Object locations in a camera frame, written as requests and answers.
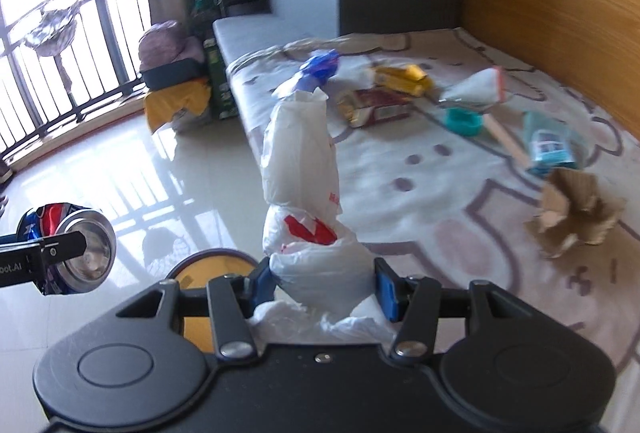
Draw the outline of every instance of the crumpled cardboard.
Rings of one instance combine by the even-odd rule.
[[[623,198],[601,196],[595,175],[557,168],[543,185],[540,213],[525,228],[544,253],[555,258],[580,243],[601,244],[625,205]]]

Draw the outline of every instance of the blue soda can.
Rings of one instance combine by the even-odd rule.
[[[44,295],[91,292],[111,272],[116,236],[107,217],[97,210],[74,204],[47,204],[29,210],[20,220],[17,241],[80,231],[86,240],[82,256],[47,267],[38,286]]]

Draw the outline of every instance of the blue gripper pad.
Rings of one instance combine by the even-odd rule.
[[[267,258],[266,269],[263,269],[257,278],[254,278],[252,294],[249,299],[252,313],[254,308],[259,304],[273,301],[273,291],[276,289],[276,280],[271,273],[271,269],[269,269],[268,261],[269,259]]]
[[[398,323],[401,317],[400,305],[396,300],[396,288],[391,279],[382,272],[376,272],[376,298],[385,318],[392,323]]]

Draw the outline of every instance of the white plastic bag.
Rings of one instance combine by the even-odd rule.
[[[269,267],[295,301],[338,320],[373,294],[374,258],[349,231],[331,245],[291,243],[271,254]]]
[[[297,303],[269,301],[258,305],[247,323],[260,351],[265,345],[334,345],[379,343],[389,350],[396,331],[388,321],[371,317],[347,317],[332,321],[318,317]]]
[[[295,241],[331,245],[348,233],[349,229],[337,220],[333,225],[327,225],[306,210],[270,206],[264,220],[262,249],[266,256],[271,256],[273,253],[281,253]]]
[[[304,209],[333,225],[342,210],[326,100],[319,89],[298,91],[273,108],[260,168],[268,204]]]

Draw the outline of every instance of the hanging object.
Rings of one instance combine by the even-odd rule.
[[[39,25],[24,37],[24,44],[33,48],[39,57],[53,57],[66,93],[71,93],[71,78],[62,65],[60,54],[74,40],[79,10],[80,2],[76,1],[69,8],[45,12]]]

